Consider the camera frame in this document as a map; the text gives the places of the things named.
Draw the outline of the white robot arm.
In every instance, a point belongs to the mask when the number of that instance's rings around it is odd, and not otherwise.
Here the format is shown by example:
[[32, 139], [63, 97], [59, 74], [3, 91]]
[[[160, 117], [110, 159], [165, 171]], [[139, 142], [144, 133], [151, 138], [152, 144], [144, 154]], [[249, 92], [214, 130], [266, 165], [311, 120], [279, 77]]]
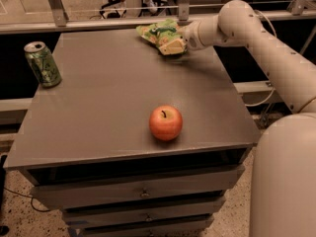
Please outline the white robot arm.
[[292, 111], [258, 142], [249, 237], [316, 237], [316, 66], [270, 34], [241, 0], [178, 32], [190, 49], [246, 47]]

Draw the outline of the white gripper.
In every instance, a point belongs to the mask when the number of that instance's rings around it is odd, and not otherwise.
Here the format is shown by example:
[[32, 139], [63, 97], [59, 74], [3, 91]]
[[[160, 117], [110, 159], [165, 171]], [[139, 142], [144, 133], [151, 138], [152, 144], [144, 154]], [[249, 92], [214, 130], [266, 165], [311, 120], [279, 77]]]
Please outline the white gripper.
[[161, 39], [159, 41], [159, 50], [163, 55], [174, 55], [183, 53], [187, 48], [190, 50], [201, 50], [209, 47], [201, 39], [199, 26], [201, 21], [193, 21], [190, 24], [180, 27], [178, 33], [183, 37], [182, 39]]

